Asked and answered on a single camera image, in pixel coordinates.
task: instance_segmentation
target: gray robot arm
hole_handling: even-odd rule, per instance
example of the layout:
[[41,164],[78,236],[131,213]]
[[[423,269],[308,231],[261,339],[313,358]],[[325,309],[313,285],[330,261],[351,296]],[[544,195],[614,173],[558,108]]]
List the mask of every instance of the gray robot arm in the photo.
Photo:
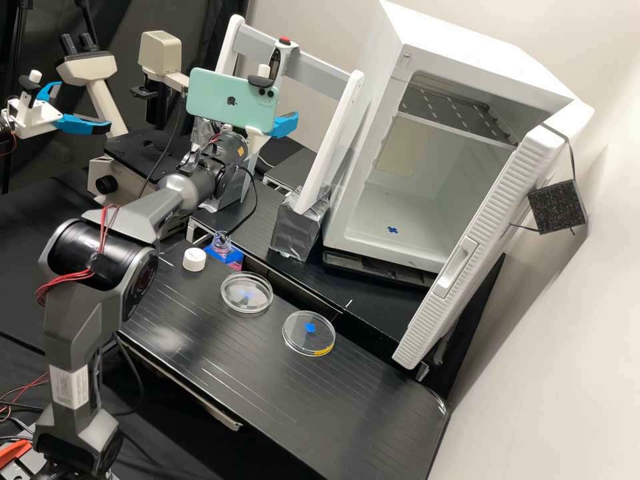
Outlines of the gray robot arm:
[[219,197],[248,152],[244,138],[224,133],[215,152],[164,177],[160,188],[120,208],[102,254],[101,210],[62,224],[39,264],[47,280],[89,268],[93,275],[60,283],[47,293],[44,347],[51,376],[51,404],[36,423],[33,446],[60,478],[105,478],[122,444],[117,421],[99,402],[92,360],[130,318],[158,266],[157,233],[173,215],[185,215]]

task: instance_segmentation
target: red wire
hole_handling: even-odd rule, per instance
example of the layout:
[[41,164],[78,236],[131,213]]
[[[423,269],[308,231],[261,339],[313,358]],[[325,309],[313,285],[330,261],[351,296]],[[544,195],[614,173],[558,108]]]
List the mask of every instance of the red wire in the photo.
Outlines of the red wire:
[[[108,214],[110,208],[115,208],[115,212],[113,213],[113,216],[112,216],[111,220],[109,221],[109,224],[107,224],[107,214]],[[109,228],[112,226],[112,224],[113,224],[113,222],[115,220],[115,216],[118,214],[119,210],[120,210],[120,206],[116,205],[114,203],[110,203],[110,204],[108,204],[108,205],[106,205],[106,206],[104,206],[102,208],[102,212],[100,214],[100,242],[98,244],[98,250],[97,250],[98,253],[104,252],[105,244],[106,244],[106,241],[107,241],[107,233],[109,231]],[[58,285],[59,283],[64,283],[64,282],[69,282],[69,281],[86,280],[86,279],[91,278],[93,275],[94,275],[94,273],[89,268],[84,269],[84,270],[79,271],[79,272],[67,273],[66,275],[60,275],[59,277],[56,277],[56,278],[46,282],[44,285],[41,285],[38,288],[38,290],[35,291],[35,297],[38,300],[38,303],[40,305],[44,306],[47,292],[53,286]]]
[[12,131],[11,132],[11,136],[13,138],[13,146],[11,148],[11,150],[9,150],[8,152],[4,152],[4,153],[0,153],[0,157],[5,157],[6,155],[15,152],[16,148],[18,148],[18,140],[15,138],[15,132]]
[[[44,377],[46,377],[46,376],[47,376],[47,374],[43,373],[42,375],[40,375],[38,378],[36,378],[31,383],[23,385],[22,387],[15,388],[13,390],[9,390],[8,392],[4,392],[2,394],[2,396],[0,396],[0,400],[4,399],[7,395],[9,395],[9,394],[11,394],[13,392],[20,390],[20,392],[18,392],[18,394],[16,394],[16,396],[14,396],[13,400],[11,400],[12,402],[18,401],[20,399],[20,397],[22,397],[24,392],[26,392],[28,389],[48,383],[49,380],[44,380]],[[7,412],[6,416],[4,416],[2,419],[0,419],[0,423],[4,422],[5,420],[7,420],[11,416],[11,406],[10,405],[6,405],[6,406],[0,408],[0,413],[4,412],[7,409],[9,411]]]

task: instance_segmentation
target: smartphone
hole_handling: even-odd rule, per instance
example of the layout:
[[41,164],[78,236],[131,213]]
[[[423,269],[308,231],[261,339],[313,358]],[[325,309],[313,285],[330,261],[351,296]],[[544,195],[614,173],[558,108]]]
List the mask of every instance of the smartphone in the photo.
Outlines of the smartphone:
[[187,111],[192,115],[268,133],[277,105],[276,87],[256,87],[247,79],[201,68],[189,75]]

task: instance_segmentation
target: white bottle cap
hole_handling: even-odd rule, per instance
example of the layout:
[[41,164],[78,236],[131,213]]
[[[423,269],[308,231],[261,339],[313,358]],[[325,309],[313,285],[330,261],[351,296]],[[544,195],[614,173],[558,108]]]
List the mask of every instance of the white bottle cap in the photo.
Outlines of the white bottle cap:
[[40,80],[42,80],[42,73],[39,70],[31,70],[29,72],[29,80],[34,83],[40,83]]
[[266,63],[261,63],[258,65],[258,77],[269,78],[269,74],[271,73],[271,67]]
[[182,258],[182,266],[189,271],[200,271],[205,268],[206,261],[206,252],[194,247],[185,250],[185,256]]

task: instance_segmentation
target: foam pad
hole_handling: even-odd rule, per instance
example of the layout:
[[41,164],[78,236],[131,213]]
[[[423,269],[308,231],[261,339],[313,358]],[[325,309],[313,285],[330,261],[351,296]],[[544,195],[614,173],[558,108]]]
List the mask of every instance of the foam pad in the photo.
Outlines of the foam pad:
[[528,198],[540,235],[587,222],[585,208],[574,180],[533,190]]

